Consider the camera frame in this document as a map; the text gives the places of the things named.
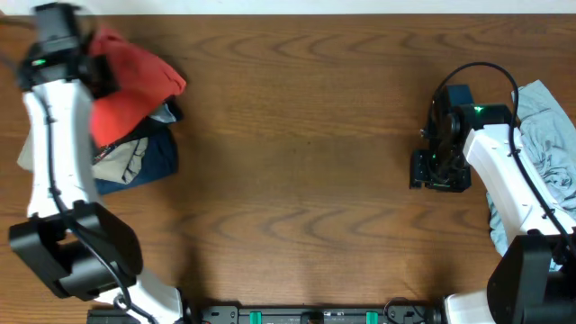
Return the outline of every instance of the black base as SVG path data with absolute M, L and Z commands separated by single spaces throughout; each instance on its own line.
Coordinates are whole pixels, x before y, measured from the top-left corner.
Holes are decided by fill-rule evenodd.
M 202 311 L 207 324 L 441 324 L 440 310 L 421 305 L 345 309 L 239 309 L 217 306 Z
M 461 193 L 472 185 L 470 167 L 459 170 L 456 176 L 451 176 L 447 183 L 436 181 L 430 174 L 433 165 L 433 156 L 428 149 L 418 149 L 412 153 L 410 160 L 410 189 L 421 188 L 422 184 L 428 189 L 449 193 Z

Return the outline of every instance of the wooden table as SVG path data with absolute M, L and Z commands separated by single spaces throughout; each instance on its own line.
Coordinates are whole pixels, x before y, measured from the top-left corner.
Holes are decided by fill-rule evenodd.
M 500 257 L 477 175 L 465 193 L 408 189 L 438 83 L 486 60 L 541 79 L 576 118 L 570 15 L 132 16 L 99 19 L 189 80 L 173 128 L 180 172 L 104 197 L 139 236 L 145 264 L 195 301 L 384 304 L 485 286 Z M 0 28 L 21 58 L 33 34 Z M 0 70 L 0 322 L 82 323 L 12 253 L 32 177 L 15 161 L 29 129 Z M 465 71 L 477 102 L 508 81 Z

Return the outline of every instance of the white cloth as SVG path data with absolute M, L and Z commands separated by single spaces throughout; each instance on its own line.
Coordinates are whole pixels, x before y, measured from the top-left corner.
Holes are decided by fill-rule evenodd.
M 94 178 L 129 184 L 142 168 L 142 158 L 148 147 L 148 139 L 136 139 L 115 148 L 102 160 L 92 166 Z M 29 133 L 24 142 L 18 166 L 24 170 L 34 171 L 33 139 Z

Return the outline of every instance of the cable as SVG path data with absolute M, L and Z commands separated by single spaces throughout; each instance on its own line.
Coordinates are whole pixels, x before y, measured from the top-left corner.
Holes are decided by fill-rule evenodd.
M 122 309 L 122 306 L 120 305 L 120 303 L 124 303 L 124 300 L 122 299 L 122 296 L 116 296 L 116 298 L 114 298 L 114 307 L 118 308 L 118 309 Z M 154 319 L 154 317 L 150 314 L 148 314 L 147 312 L 145 312 L 142 308 L 132 304 L 132 308 L 131 310 L 135 313 L 137 313 L 138 315 L 140 315 L 141 317 L 145 318 L 149 324 L 158 324 L 158 322 L 156 321 L 156 319 Z
M 544 210 L 545 216 L 550 218 L 550 221 L 552 221 L 553 225 L 558 229 L 558 231 L 560 232 L 560 236 L 562 237 L 562 240 L 564 241 L 564 243 L 566 244 L 566 246 L 570 249 L 570 252 L 572 253 L 572 255 L 574 256 L 574 258 L 576 258 L 576 247 L 574 246 L 574 243 L 572 242 L 572 240 L 570 239 L 570 236 L 568 235 L 568 233 L 566 232 L 566 229 L 564 229 L 564 227 L 562 226 L 562 224 L 558 221 L 558 219 L 556 218 L 556 216 L 554 215 L 554 212 L 550 209 L 550 207 L 548 206 L 548 204 L 546 203 L 544 197 L 542 197 L 542 195 L 538 192 L 538 189 L 536 188 L 536 185 L 532 182 L 532 179 L 530 178 L 530 175 L 528 174 L 528 172 L 526 171 L 526 169 L 524 168 L 524 165 L 522 164 L 522 161 L 520 160 L 520 155 L 519 150 L 516 149 L 516 144 L 514 143 L 514 128 L 516 127 L 516 118 L 518 117 L 518 101 L 519 101 L 519 91 L 518 91 L 518 85 L 516 84 L 516 80 L 514 80 L 514 77 L 512 77 L 512 75 L 504 68 L 501 67 L 497 64 L 494 63 L 490 63 L 490 62 L 472 62 L 472 63 L 468 63 L 468 64 L 464 64 L 461 67 L 457 68 L 456 70 L 454 70 L 452 73 L 450 73 L 440 84 L 440 86 L 436 89 L 436 91 L 434 92 L 434 97 L 433 97 L 433 101 L 432 101 L 432 105 L 434 105 L 434 102 L 438 99 L 440 92 L 442 91 L 442 88 L 446 85 L 446 83 L 448 82 L 448 80 L 450 80 L 450 78 L 452 78 L 456 73 L 462 71 L 465 68 L 469 68 L 469 67 L 478 67 L 478 66 L 485 66 L 485 67 L 489 67 L 489 68 L 495 68 L 498 71 L 500 71 L 502 74 L 504 74 L 504 76 L 506 76 L 506 78 L 508 79 L 508 81 L 512 84 L 513 87 L 513 91 L 514 91 L 514 98 L 512 100 L 513 102 L 513 110 L 512 110 L 512 119 L 510 120 L 510 124 L 509 124 L 509 130 L 508 130 L 508 142 L 510 145 L 510 153 L 512 154 L 512 157 L 514 157 L 514 160 L 516 161 L 516 164 L 518 166 L 518 169 L 520 170 L 520 173 L 522 174 L 522 176 L 524 177 L 524 180 L 526 181 L 526 183 L 528 184 L 528 186 L 530 187 L 530 189 L 532 190 L 532 193 L 534 194 L 535 198 L 538 200 L 538 202 L 540 203 L 540 205 L 542 206 L 542 209 Z M 430 106 L 430 110 L 428 111 L 428 116 L 430 116 L 431 111 L 432 111 L 432 105 Z

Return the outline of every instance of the black cable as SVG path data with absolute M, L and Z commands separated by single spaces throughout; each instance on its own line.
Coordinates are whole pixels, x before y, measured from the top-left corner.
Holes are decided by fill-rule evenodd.
M 514 91 L 514 98 L 512 100 L 512 102 L 513 102 L 512 119 L 510 120 L 509 132 L 508 132 L 508 142 L 510 145 L 510 153 L 512 154 L 512 157 L 514 157 L 514 160 L 516 161 L 518 169 L 520 170 L 520 173 L 524 177 L 524 180 L 526 181 L 526 183 L 528 184 L 528 186 L 532 190 L 532 193 L 534 194 L 535 198 L 538 200 L 538 202 L 542 206 L 542 209 L 544 210 L 545 216 L 550 218 L 550 221 L 552 221 L 553 225 L 560 232 L 562 240 L 564 241 L 566 246 L 570 249 L 570 252 L 574 256 L 574 258 L 576 258 L 576 247 L 574 246 L 574 243 L 570 239 L 570 236 L 566 232 L 566 229 L 564 229 L 562 224 L 558 221 L 558 219 L 554 215 L 554 212 L 550 209 L 550 207 L 546 203 L 544 197 L 542 197 L 542 195 L 538 192 L 538 189 L 536 188 L 536 186 L 532 182 L 530 175 L 528 174 L 528 172 L 524 168 L 522 161 L 520 160 L 520 155 L 518 154 L 519 150 L 516 149 L 516 144 L 514 143 L 514 128 L 516 127 L 516 118 L 518 117 L 519 91 L 518 91 L 518 85 L 516 84 L 516 80 L 514 80 L 514 77 L 512 77 L 512 75 L 504 67 L 501 67 L 501 66 L 494 64 L 494 63 L 472 62 L 472 63 L 464 64 L 461 67 L 454 70 L 452 73 L 450 73 L 442 81 L 440 86 L 434 92 L 432 105 L 434 105 L 434 102 L 438 99 L 440 92 L 442 91 L 442 88 L 446 85 L 446 83 L 448 82 L 448 80 L 450 80 L 450 78 L 452 78 L 456 73 L 462 71 L 465 68 L 478 67 L 478 66 L 485 66 L 485 67 L 497 69 L 502 74 L 504 74 L 504 76 L 506 76 L 508 81 L 512 84 L 513 91 Z M 431 111 L 432 111 L 432 106 L 430 106 L 430 110 L 428 111 L 428 116 L 431 115 Z
M 124 303 L 124 300 L 121 296 L 117 296 L 116 298 L 114 298 L 114 302 L 113 302 L 114 307 L 121 310 L 121 309 L 123 309 L 123 307 L 120 305 L 120 303 Z M 154 317 L 152 315 L 145 312 L 142 308 L 132 304 L 131 310 L 133 312 L 137 313 L 138 315 L 140 315 L 141 317 L 145 318 L 149 324 L 158 324 L 156 319 L 154 319 Z

